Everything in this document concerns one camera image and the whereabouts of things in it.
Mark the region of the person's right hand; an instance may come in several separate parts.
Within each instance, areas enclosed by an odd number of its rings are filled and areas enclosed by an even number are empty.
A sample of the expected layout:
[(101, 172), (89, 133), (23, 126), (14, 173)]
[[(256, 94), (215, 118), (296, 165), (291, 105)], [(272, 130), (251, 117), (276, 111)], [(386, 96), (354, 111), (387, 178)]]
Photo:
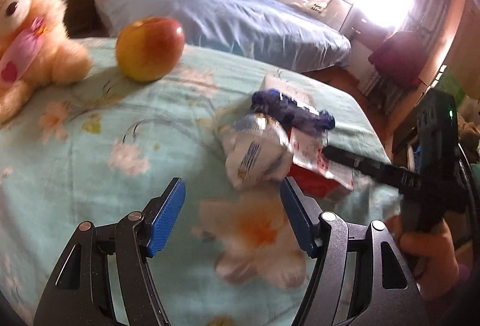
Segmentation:
[(400, 215), (386, 221), (386, 227), (394, 236), (404, 255), (425, 260), (425, 266), (415, 272), (422, 297), (426, 301), (447, 294), (459, 280), (459, 265), (456, 261), (451, 231), (443, 219), (436, 233), (405, 233)]

